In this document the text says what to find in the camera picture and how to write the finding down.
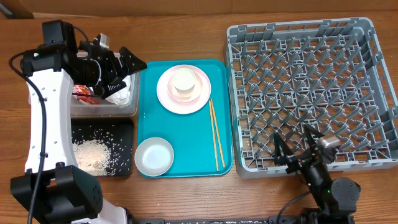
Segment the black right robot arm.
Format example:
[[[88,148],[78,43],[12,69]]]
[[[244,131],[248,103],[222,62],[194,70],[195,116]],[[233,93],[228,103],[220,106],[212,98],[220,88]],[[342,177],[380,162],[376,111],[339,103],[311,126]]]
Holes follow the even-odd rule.
[[[304,126],[308,149],[295,155],[282,137],[275,133],[274,164],[286,166],[286,173],[301,173],[308,192],[292,199],[279,211],[274,223],[354,223],[361,187],[349,178],[332,179],[327,165],[335,160],[340,140],[326,136],[309,125]],[[297,217],[284,217],[285,209],[307,195],[312,195],[316,208],[304,208]]]

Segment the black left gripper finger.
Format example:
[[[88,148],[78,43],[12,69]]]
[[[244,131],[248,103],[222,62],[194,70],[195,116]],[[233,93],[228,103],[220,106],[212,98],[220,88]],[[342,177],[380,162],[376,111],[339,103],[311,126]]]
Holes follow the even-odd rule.
[[[117,75],[112,76],[111,78],[102,78],[101,88],[103,92],[101,94],[101,98],[105,99],[125,87],[127,87],[126,82]]]
[[[147,64],[143,60],[136,57],[126,47],[121,47],[119,53],[122,75],[132,75],[133,73],[140,72],[147,68]]]

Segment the pile of rice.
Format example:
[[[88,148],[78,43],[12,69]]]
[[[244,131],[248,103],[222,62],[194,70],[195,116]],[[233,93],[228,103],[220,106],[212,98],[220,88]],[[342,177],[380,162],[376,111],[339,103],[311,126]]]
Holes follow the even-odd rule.
[[[112,126],[76,128],[72,145],[78,167],[96,177],[129,176],[132,165],[132,143],[118,137]]]

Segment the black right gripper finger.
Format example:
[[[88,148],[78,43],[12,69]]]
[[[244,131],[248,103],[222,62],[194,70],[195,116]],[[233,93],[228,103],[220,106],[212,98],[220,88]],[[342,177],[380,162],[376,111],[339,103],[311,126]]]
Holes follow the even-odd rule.
[[[281,138],[279,133],[274,133],[274,164],[287,165],[289,163],[289,156],[292,155],[292,150]]]
[[[315,136],[316,138],[322,138],[324,136],[324,134],[317,131],[315,128],[313,128],[309,124],[304,124],[303,130],[304,130],[304,135],[307,138],[309,146],[316,145],[316,142],[315,142],[313,136]]]

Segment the grey small bowl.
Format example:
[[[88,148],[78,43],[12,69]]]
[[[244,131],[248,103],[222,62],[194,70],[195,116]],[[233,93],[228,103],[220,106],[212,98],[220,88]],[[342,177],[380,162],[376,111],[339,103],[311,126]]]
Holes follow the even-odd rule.
[[[138,171],[149,177],[165,174],[174,162],[174,150],[165,139],[148,138],[138,145],[134,163]]]

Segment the white napkin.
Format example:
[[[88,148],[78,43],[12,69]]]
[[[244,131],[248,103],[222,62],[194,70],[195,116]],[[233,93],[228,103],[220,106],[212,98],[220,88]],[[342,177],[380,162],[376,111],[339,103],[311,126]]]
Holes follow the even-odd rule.
[[[128,102],[130,97],[131,76],[124,78],[123,82],[126,84],[126,87],[107,97],[106,100],[108,102],[115,105],[123,105]]]

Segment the red wrapper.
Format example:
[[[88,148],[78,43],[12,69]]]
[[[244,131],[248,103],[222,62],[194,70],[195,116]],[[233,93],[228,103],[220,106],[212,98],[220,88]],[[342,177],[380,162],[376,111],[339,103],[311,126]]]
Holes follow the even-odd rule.
[[[73,87],[72,95],[80,102],[85,105],[98,105],[99,101],[96,99],[90,89],[84,85],[75,85]]]

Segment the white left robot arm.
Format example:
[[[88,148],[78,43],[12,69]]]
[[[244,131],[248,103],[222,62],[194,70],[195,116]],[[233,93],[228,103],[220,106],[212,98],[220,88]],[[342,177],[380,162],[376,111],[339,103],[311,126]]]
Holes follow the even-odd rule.
[[[31,130],[24,174],[11,179],[11,194],[29,222],[134,223],[132,213],[105,200],[97,178],[78,167],[70,109],[75,85],[104,99],[147,64],[125,47],[115,54],[104,34],[77,41],[76,31],[65,21],[44,22],[43,44],[17,54],[14,71],[29,89]]]

